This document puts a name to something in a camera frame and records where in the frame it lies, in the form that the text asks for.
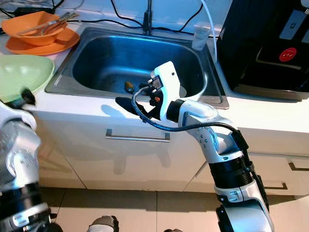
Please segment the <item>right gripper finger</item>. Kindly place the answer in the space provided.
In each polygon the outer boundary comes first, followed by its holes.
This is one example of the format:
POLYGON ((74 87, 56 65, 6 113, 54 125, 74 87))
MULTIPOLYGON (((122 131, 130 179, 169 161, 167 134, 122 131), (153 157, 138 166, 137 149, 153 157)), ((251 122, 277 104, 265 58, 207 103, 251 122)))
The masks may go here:
POLYGON ((136 107, 133 107, 133 103, 134 101, 128 97, 116 97, 115 98, 115 102, 121 106, 124 110, 128 111, 129 113, 133 114, 133 115, 137 115, 139 116, 139 113, 137 113, 137 110, 140 110, 142 115, 144 116, 148 116, 149 113, 148 111, 145 110, 145 108, 141 105, 136 103, 136 107))

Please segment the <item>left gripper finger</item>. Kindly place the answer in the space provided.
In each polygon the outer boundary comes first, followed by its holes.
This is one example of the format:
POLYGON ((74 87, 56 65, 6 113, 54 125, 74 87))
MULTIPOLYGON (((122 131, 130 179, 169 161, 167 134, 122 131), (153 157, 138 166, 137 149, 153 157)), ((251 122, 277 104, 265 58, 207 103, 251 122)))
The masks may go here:
POLYGON ((18 104, 19 108, 24 108, 25 105, 35 105, 37 103, 35 96, 32 91, 28 88, 25 88, 20 93, 20 102, 18 104))

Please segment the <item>stainless steel sink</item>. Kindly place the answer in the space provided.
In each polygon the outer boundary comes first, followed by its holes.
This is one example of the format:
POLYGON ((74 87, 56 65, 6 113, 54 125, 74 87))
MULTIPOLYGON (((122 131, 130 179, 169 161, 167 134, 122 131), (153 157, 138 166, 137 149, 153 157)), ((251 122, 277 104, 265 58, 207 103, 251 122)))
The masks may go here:
POLYGON ((45 91, 106 99, 130 97, 132 90, 126 83, 137 90, 157 66, 170 61, 180 82, 180 97, 227 110, 229 103, 209 51, 196 51, 191 44, 185 38, 86 27, 45 91))

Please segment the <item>orange plastic plate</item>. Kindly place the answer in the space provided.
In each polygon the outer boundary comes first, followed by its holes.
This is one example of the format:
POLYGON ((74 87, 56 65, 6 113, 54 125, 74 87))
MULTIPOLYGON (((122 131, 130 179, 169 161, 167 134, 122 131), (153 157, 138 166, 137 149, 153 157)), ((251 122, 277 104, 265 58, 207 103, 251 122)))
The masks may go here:
POLYGON ((37 55, 45 56, 52 55, 54 53, 66 51, 74 45, 76 45, 80 40, 80 35, 73 31, 72 29, 64 29, 56 37, 56 40, 48 45, 34 46, 23 42, 18 38, 9 38, 5 47, 12 53, 18 55, 37 55))

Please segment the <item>white drawer front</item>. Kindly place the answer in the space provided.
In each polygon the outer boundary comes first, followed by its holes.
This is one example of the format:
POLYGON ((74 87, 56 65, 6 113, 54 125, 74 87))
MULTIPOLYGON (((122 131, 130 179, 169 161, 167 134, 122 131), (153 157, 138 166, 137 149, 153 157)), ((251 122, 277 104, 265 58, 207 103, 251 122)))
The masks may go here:
POLYGON ((205 158, 186 132, 158 130, 136 118, 73 114, 38 119, 87 189, 183 191, 205 158), (170 142, 120 141, 114 135, 164 138, 170 142))

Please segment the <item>orange plastic bowl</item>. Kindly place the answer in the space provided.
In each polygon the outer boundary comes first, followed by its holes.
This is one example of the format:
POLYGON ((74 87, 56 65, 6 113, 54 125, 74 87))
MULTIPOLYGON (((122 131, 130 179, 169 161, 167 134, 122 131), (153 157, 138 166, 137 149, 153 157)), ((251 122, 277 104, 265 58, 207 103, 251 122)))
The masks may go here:
POLYGON ((49 33, 43 36, 36 36, 34 31, 22 37, 18 36, 17 33, 25 29, 30 29, 37 25, 44 24, 46 22, 57 20, 58 18, 60 17, 55 14, 39 12, 25 14, 20 17, 9 18, 2 21, 0 26, 2 30, 10 37, 21 39, 27 44, 43 46, 52 44, 56 40, 56 37, 59 35, 59 33, 61 33, 64 28, 66 28, 67 24, 65 23, 61 28, 53 31, 53 33, 49 33))

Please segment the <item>wooden chopstick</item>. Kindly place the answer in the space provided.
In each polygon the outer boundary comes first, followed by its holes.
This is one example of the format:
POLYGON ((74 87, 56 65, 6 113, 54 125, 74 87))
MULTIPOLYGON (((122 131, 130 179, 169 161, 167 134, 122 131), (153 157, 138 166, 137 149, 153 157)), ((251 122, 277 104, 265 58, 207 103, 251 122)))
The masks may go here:
POLYGON ((58 29, 61 25, 68 22, 72 18, 77 17, 79 14, 77 13, 64 13, 60 18, 51 22, 49 26, 42 30, 41 35, 47 35, 49 33, 53 33, 56 29, 58 29))
POLYGON ((46 22, 46 23, 41 24, 41 25, 37 25, 37 26, 30 28, 30 29, 25 29, 23 31, 18 32, 17 35, 22 37, 22 36, 25 36, 28 33, 31 33, 32 31, 34 31, 36 36, 43 36, 43 35, 52 33, 53 31, 57 30, 58 28, 61 28, 62 25, 64 25, 64 24, 65 24, 65 22, 63 20, 58 19, 58 20, 46 22))

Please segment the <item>clear plastic cup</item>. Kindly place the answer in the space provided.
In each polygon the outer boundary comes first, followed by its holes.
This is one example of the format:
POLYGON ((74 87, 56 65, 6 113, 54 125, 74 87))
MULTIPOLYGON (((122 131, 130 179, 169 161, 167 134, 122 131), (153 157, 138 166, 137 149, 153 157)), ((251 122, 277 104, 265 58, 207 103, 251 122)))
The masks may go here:
POLYGON ((207 44, 207 39, 211 33, 210 27, 203 27, 201 25, 194 26, 194 37, 192 40, 191 48, 195 51, 201 51, 207 44))

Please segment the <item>steel sink faucet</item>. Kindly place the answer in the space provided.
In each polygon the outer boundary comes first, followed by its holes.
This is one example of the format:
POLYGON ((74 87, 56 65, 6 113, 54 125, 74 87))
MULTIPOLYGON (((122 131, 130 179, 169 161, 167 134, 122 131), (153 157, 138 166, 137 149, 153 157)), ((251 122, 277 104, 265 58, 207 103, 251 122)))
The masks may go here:
POLYGON ((145 35, 152 35, 153 33, 153 0, 147 0, 146 10, 143 13, 142 31, 145 35))

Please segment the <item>flat black adapter box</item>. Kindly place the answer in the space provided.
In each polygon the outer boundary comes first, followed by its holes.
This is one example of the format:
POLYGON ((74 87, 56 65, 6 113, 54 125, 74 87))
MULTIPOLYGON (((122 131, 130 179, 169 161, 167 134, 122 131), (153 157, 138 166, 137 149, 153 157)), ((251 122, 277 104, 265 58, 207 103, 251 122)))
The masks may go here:
POLYGON ((18 7, 13 11, 13 14, 17 16, 39 12, 51 13, 52 9, 49 7, 18 7))

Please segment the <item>black coffee machine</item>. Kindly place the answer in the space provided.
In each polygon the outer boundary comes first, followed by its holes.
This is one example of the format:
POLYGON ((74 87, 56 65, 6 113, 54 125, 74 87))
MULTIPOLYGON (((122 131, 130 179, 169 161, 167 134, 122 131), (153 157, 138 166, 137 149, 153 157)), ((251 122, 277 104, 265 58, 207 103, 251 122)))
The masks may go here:
POLYGON ((232 0, 218 61, 233 91, 309 99, 309 0, 232 0))

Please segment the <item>grey robot foot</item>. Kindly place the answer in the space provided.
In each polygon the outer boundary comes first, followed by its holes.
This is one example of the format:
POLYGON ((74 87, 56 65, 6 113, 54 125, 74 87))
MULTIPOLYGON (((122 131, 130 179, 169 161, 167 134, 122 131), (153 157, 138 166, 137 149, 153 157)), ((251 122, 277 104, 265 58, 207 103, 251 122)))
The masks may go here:
POLYGON ((104 215, 95 219, 87 232, 119 232, 119 222, 113 215, 104 215))

